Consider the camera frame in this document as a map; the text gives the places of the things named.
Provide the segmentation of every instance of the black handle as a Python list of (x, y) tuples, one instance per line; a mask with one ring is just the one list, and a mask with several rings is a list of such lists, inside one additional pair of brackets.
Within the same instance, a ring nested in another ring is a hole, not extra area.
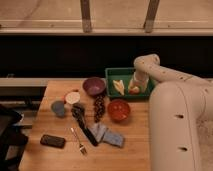
[(83, 128), (82, 129), (86, 137), (89, 139), (92, 145), (98, 146), (98, 142), (96, 141), (94, 135), (90, 132), (88, 128)]

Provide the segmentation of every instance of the red bowl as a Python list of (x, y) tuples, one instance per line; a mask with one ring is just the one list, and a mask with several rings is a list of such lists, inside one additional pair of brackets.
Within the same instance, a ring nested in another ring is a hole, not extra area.
[(99, 77), (90, 77), (83, 82), (84, 91), (90, 96), (97, 96), (106, 89), (105, 82)]
[(122, 121), (129, 116), (130, 107), (125, 100), (115, 99), (108, 104), (107, 111), (112, 120)]

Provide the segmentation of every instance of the gray cloth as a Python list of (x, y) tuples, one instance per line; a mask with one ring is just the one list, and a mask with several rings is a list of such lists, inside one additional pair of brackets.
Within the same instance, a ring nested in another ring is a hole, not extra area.
[(93, 124), (90, 127), (90, 131), (96, 138), (97, 142), (101, 142), (102, 140), (105, 143), (123, 147), (124, 137), (119, 133), (110, 131), (106, 125), (100, 122)]
[(123, 147), (124, 137), (119, 133), (107, 130), (104, 134), (103, 142), (106, 142), (106, 143), (109, 143), (111, 145), (115, 145), (118, 147)]
[(92, 127), (90, 127), (90, 131), (94, 135), (97, 142), (100, 142), (102, 140), (102, 137), (104, 136), (107, 129), (107, 126), (100, 122), (95, 123), (92, 125)]

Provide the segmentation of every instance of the smartphone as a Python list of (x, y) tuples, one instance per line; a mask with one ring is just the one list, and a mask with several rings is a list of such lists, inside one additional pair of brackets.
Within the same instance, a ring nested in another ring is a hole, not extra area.
[(63, 148), (65, 145), (65, 138), (57, 137), (53, 135), (44, 134), (41, 137), (40, 144), (57, 147), (57, 148)]

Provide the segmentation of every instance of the fork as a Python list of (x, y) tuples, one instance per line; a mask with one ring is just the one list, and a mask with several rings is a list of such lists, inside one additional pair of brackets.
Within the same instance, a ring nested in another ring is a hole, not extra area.
[(84, 145), (81, 143), (81, 141), (80, 141), (80, 139), (79, 139), (77, 133), (75, 132), (74, 128), (71, 127), (70, 129), (71, 129), (73, 135), (75, 136), (76, 140), (77, 140), (78, 143), (79, 143), (79, 150), (80, 150), (80, 152), (81, 152), (83, 155), (87, 154), (86, 148), (85, 148)]

